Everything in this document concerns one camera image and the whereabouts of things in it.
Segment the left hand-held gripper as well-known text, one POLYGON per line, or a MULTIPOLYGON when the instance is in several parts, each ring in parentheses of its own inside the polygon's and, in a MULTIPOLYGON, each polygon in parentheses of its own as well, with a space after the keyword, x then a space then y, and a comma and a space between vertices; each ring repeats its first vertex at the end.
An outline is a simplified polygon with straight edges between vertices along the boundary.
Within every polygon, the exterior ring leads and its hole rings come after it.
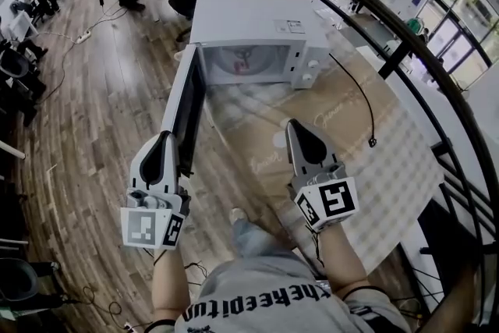
POLYGON ((191 200, 186 190, 170 194, 177 190, 178 164, 177 140, 167 130, 137 152, 129 174, 133 190, 127 190, 126 206, 120 209, 124 245, 149 250, 177 247, 191 200))

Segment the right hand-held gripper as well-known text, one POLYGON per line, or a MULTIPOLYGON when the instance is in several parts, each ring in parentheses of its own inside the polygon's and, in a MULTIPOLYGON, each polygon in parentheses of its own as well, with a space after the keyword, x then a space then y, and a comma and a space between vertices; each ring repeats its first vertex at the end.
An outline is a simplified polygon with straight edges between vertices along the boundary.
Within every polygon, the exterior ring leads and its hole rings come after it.
POLYGON ((285 135, 288 159, 296 175, 327 166, 310 177, 296 176, 292 180, 296 192, 293 203, 307 227, 319 232, 358 212, 355 180, 347 176, 343 162, 336 162, 331 138, 316 126, 296 119, 288 121, 285 135))

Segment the person's white shoe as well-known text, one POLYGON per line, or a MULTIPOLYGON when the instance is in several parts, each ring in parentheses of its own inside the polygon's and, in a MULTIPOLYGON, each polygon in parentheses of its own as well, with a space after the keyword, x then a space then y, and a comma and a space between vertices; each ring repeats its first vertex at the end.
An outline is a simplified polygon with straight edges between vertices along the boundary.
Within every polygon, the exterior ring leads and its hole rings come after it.
POLYGON ((237 221, 247 221, 247 213, 240 207, 231 209, 229 213, 229 221, 231 225, 234 225, 237 221))

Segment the beige checked tablecloth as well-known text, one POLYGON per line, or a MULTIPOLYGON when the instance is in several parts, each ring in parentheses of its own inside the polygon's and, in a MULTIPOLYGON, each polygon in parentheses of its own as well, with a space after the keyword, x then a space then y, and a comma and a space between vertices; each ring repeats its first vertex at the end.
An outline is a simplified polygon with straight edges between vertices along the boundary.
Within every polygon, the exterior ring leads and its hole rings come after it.
POLYGON ((187 233, 209 266, 232 255, 228 212, 242 207, 308 255, 314 246, 287 186, 285 126, 323 130, 353 177, 359 211, 344 230, 367 271, 404 239, 443 180, 428 141, 392 89, 339 30, 330 30, 328 67, 309 90, 286 83, 209 87, 187 182, 187 233))

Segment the black curved railing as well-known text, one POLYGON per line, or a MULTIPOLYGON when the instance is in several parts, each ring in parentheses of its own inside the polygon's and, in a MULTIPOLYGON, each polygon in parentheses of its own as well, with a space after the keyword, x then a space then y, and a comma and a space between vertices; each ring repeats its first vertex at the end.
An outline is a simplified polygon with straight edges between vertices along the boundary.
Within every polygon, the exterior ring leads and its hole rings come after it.
POLYGON ((499 233, 499 178, 497 177, 494 162, 491 157, 489 148, 480 132, 475 118, 472 115, 472 110, 468 106, 464 97, 459 92, 457 86, 452 82, 451 78, 437 61, 436 57, 427 49, 423 42, 416 37, 416 35, 381 1, 379 0, 360 0, 369 10, 374 12, 380 20, 388 26, 401 40, 401 44, 392 55, 388 55, 386 51, 356 22, 352 17, 348 16, 339 9, 336 5, 328 0, 320 0, 328 8, 332 9, 338 14, 350 27, 352 27, 361 37, 363 37, 368 44, 380 54, 385 61, 382 65, 379 75, 383 79, 387 79, 392 73, 396 73, 400 80, 405 84, 407 89, 411 92, 412 96, 416 99, 421 109, 424 110, 426 117, 430 120, 431 124, 437 131, 441 138, 442 144, 447 148, 448 154, 456 167, 458 177, 462 180, 463 188, 470 191, 465 174, 462 171, 460 162, 454 150, 451 148, 450 140, 438 122, 436 116, 430 109, 430 106, 423 99, 422 95, 415 88, 410 79, 401 71, 400 64, 403 58, 412 51, 418 55, 423 64, 426 66, 430 75, 438 83, 442 94, 447 98, 454 113, 458 117, 462 128, 469 139, 473 148, 476 159, 480 165, 484 181, 486 183, 489 199, 491 200, 491 210, 493 213, 493 223, 496 232, 499 233))

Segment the person's grey printed t-shirt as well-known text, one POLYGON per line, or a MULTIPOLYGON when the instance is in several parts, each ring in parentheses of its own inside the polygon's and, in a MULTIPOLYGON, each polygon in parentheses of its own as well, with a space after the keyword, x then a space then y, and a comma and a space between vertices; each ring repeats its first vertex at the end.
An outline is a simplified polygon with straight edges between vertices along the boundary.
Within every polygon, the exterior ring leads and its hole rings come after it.
POLYGON ((177 320, 144 333, 411 333, 389 297, 362 285, 336 296, 300 260, 238 258, 215 268, 177 320))

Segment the large glass window wall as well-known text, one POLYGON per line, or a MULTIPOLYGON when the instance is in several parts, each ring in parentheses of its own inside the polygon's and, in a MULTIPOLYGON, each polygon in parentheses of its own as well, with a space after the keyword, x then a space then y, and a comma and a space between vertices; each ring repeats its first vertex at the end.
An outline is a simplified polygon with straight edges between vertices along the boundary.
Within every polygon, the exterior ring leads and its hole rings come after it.
POLYGON ((460 90, 499 61, 499 12, 487 0, 427 0, 417 16, 429 50, 460 90))

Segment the white microwave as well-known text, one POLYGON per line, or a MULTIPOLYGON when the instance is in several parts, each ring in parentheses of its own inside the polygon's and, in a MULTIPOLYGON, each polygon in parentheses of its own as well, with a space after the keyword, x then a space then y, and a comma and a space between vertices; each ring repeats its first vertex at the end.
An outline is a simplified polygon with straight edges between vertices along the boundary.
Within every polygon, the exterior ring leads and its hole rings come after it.
POLYGON ((310 89, 329 51, 325 31, 306 0, 197 0, 161 124, 161 132, 177 140, 177 174, 190 172, 207 87, 287 83, 295 90, 310 89), (251 45, 282 46, 288 55, 253 76, 233 76, 214 63, 216 48, 251 45))

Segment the person's left forearm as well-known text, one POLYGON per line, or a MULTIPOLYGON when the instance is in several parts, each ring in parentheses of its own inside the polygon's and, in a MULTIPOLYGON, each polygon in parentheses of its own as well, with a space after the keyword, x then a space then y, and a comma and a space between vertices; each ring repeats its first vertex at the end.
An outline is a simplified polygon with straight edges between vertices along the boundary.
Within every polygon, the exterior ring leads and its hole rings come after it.
POLYGON ((155 251, 151 299, 154 321, 176 321, 190 306, 189 284, 178 247, 155 251))

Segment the dark round chair seat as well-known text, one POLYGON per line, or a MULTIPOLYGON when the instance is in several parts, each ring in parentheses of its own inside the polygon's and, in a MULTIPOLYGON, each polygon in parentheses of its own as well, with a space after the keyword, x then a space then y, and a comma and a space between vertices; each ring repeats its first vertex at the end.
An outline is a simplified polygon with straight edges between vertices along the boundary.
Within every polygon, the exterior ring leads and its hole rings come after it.
POLYGON ((11 310, 33 310, 38 293, 38 276, 26 261, 0 258, 0 306, 11 310))

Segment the round glass turntable plate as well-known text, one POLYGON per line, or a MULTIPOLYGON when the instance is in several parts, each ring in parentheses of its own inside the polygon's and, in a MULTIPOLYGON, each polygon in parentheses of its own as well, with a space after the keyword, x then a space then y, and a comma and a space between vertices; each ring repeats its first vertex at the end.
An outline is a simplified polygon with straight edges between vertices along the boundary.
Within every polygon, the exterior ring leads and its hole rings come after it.
POLYGON ((282 62, 287 56, 287 49, 273 45, 229 46, 216 48, 214 63, 233 76, 253 76, 270 71, 275 65, 282 62), (249 73, 235 75, 234 62, 237 59, 246 59, 249 63, 249 73))

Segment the person's right forearm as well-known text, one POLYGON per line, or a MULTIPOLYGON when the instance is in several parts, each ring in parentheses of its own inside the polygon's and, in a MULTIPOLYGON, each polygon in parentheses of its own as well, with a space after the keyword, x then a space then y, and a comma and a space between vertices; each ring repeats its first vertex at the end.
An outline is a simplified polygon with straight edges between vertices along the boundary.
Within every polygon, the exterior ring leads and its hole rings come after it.
POLYGON ((366 270, 340 223, 319 232, 319 253, 332 292, 344 298, 353 289, 370 286, 366 270))

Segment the person's blue jeans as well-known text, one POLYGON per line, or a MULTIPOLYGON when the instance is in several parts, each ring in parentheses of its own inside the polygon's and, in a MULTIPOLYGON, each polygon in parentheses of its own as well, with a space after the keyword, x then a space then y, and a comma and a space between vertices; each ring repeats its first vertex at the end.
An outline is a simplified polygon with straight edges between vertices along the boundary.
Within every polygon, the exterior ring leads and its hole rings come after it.
POLYGON ((247 219, 238 219, 232 224, 236 253, 240 257, 283 257, 299 259, 287 250, 270 233, 247 219))

